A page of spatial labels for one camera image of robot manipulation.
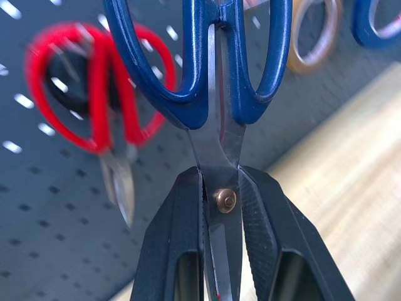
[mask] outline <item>pegboard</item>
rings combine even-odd
[[[23,74],[24,53],[32,37],[60,21],[105,25],[102,1],[9,0],[17,10],[0,10],[0,300],[108,300],[132,281],[144,231],[178,173],[194,165],[183,131],[167,124],[133,165],[136,211],[132,229],[107,199],[98,158],[71,145],[47,124],[29,102]],[[397,0],[378,14],[401,9]],[[0,7],[6,1],[0,0]],[[350,32],[352,1],[345,1],[339,40],[327,64],[301,76],[287,71],[262,119],[247,129],[241,162],[265,169],[293,144],[376,77],[394,60],[400,45],[370,51]],[[181,0],[130,2],[133,18],[153,29],[170,48],[181,77]],[[316,41],[323,14],[303,24],[300,50]],[[246,13],[249,73],[256,85],[263,70],[269,28],[269,3]],[[151,65],[160,58],[145,49]],[[140,92],[143,120],[153,113]],[[88,134],[88,124],[53,103],[69,128]],[[117,142],[123,140],[116,124]]]

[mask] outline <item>red scissors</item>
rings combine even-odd
[[[147,40],[160,54],[166,73],[165,86],[169,90],[174,90],[177,77],[168,47],[155,33],[143,25],[135,24],[135,31],[138,37]],[[55,55],[55,49],[62,50],[67,48],[71,42],[79,44],[83,41],[90,45],[88,106],[92,136],[89,139],[76,135],[57,118],[46,99],[43,83],[49,61]],[[111,62],[115,74],[125,139],[129,151],[132,150],[130,146],[143,146],[152,139],[163,126],[165,119],[156,112],[151,121],[143,129],[141,128],[130,76],[110,34],[103,33],[92,25],[82,23],[61,23],[48,28],[36,37],[28,51],[26,78],[31,94],[47,121],[75,145],[100,156],[108,196],[113,203],[119,206],[126,223],[130,225],[135,197],[130,168],[133,156],[118,156],[113,148],[107,96],[109,62]]]

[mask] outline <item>blue scissor handle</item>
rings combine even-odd
[[[198,129],[207,119],[207,30],[224,25],[229,34],[233,117],[257,121],[283,78],[291,32],[292,0],[271,0],[268,58],[255,92],[247,70],[242,0],[218,6],[212,0],[183,0],[183,73],[178,91],[168,91],[153,74],[135,35],[127,0],[104,0],[113,39],[127,70],[153,106],[180,128]]]
[[[377,0],[357,0],[355,2],[352,31],[354,38],[362,46],[381,48],[399,40],[401,38],[401,29],[387,36],[380,36],[374,28],[373,5],[377,5]]]

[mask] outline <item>red scissor handle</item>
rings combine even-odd
[[[89,24],[84,24],[85,29],[93,37],[93,51],[88,62],[88,86],[89,86],[89,112],[92,122],[92,137],[81,138],[70,131],[60,122],[52,111],[44,92],[43,78],[49,61],[54,55],[53,46],[61,49],[67,46],[69,41],[79,43],[82,35],[76,23],[61,23],[41,33],[33,42],[31,51],[26,60],[26,76],[28,87],[36,101],[36,104],[48,122],[66,139],[82,147],[84,150],[101,154],[112,146],[110,129],[107,116],[107,91],[108,91],[108,56],[111,57],[113,71],[116,76],[118,96],[121,101],[125,138],[127,142],[137,146],[144,145],[163,126],[164,117],[156,112],[144,129],[141,129],[135,102],[135,93],[129,82],[128,71],[125,69],[117,48],[109,34],[102,33],[99,29]],[[176,74],[172,55],[163,41],[151,30],[136,24],[135,30],[138,37],[148,42],[159,52],[165,65],[165,85],[169,90],[175,88]]]

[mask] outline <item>wooden surface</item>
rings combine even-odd
[[[401,300],[401,65],[270,174],[318,228],[357,300]],[[256,300],[246,254],[242,275],[241,300]],[[114,300],[129,300],[130,289]]]

